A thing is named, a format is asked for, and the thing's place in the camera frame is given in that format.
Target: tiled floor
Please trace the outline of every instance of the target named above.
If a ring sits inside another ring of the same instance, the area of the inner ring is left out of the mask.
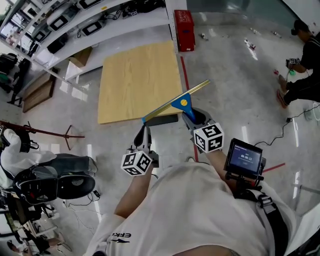
[[[181,54],[188,82],[190,87],[206,79],[211,83],[192,95],[192,103],[194,107],[209,112],[221,124],[225,133],[225,153],[232,138],[251,144],[259,141],[270,143],[275,136],[281,135],[287,117],[312,107],[311,101],[297,100],[283,110],[276,101],[279,86],[273,70],[277,69],[286,76],[285,59],[301,57],[301,43],[285,36],[278,38],[268,29],[254,34],[245,26],[198,26],[195,33],[205,33],[209,40],[196,36],[196,50]],[[256,45],[255,51],[247,47],[245,38]],[[23,115],[23,123],[30,121],[37,129],[56,133],[64,133],[72,124],[72,132],[79,132],[85,138],[70,140],[73,145],[71,153],[89,154],[96,158],[99,168],[96,181],[101,199],[88,207],[73,206],[76,211],[91,211],[74,212],[64,208],[62,200],[54,202],[60,213],[55,223],[73,248],[74,255],[84,253],[99,223],[99,215],[94,211],[112,212],[128,188],[131,179],[120,169],[120,162],[142,124],[141,120],[97,124],[101,72],[100,68],[81,76],[75,87],[57,81],[53,98]],[[307,74],[289,75],[288,80],[295,81],[305,76]],[[295,205],[295,182],[314,188],[320,186],[318,133],[318,122],[315,119],[306,121],[302,115],[285,127],[284,138],[277,139],[272,146],[259,145],[267,161],[266,168],[285,163],[267,172],[265,180],[292,207]],[[152,147],[160,156],[160,168],[157,170],[160,175],[162,169],[194,154],[191,135],[181,118],[176,123],[151,127],[151,135]],[[61,138],[35,134],[34,139],[41,143],[42,150],[68,152]],[[88,198],[80,198],[72,202],[84,204],[88,201]],[[319,198],[301,194],[300,213],[318,201]]]

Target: red box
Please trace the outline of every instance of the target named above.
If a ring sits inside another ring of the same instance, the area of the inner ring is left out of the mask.
[[[195,50],[194,21],[189,10],[174,10],[178,44],[181,52]]]

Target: cardboard box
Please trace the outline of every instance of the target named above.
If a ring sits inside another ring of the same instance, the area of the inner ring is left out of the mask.
[[[68,59],[78,68],[83,68],[87,64],[91,51],[92,51],[92,47],[90,46],[88,48],[85,48],[75,53],[74,55],[70,56]]]

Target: person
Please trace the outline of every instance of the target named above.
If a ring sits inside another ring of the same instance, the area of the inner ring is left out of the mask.
[[[12,129],[6,129],[3,132],[3,136],[10,145],[6,146],[2,151],[0,163],[2,169],[8,172],[10,177],[15,177],[21,171],[29,169],[36,164],[45,164],[54,167],[58,174],[85,172],[93,176],[98,170],[96,163],[89,156],[76,156],[66,153],[54,154],[47,150],[28,153],[20,152],[21,139]],[[3,174],[0,175],[0,177],[2,177],[0,181],[3,181],[0,186],[7,189],[12,183],[10,182],[8,184],[8,181],[3,179]]]
[[[287,82],[279,75],[281,90],[277,91],[277,98],[281,106],[286,109],[288,105],[297,99],[320,102],[320,42],[310,32],[309,27],[301,20],[294,22],[292,35],[297,35],[305,44],[300,64],[289,64],[288,68],[298,73],[304,73],[313,69],[312,75],[299,79],[296,82]]]
[[[105,214],[85,256],[265,256],[269,244],[256,203],[236,199],[226,179],[226,155],[206,154],[211,165],[184,162],[164,170],[149,189],[153,166],[135,176],[114,214]],[[292,239],[293,211],[261,181]]]
[[[61,234],[58,235],[58,238],[44,239],[42,237],[35,238],[28,230],[24,229],[24,232],[27,236],[27,239],[24,239],[24,243],[18,246],[15,246],[11,240],[7,241],[6,244],[11,251],[19,254],[20,256],[33,256],[37,255],[38,252],[33,251],[29,241],[32,240],[37,247],[38,251],[42,254],[45,253],[47,249],[53,246],[61,245],[65,241]]]

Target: wooden table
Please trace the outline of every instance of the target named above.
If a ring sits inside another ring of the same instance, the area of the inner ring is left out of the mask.
[[[103,63],[98,123],[142,118],[181,93],[171,40],[117,53]],[[180,112],[170,107],[162,115]]]

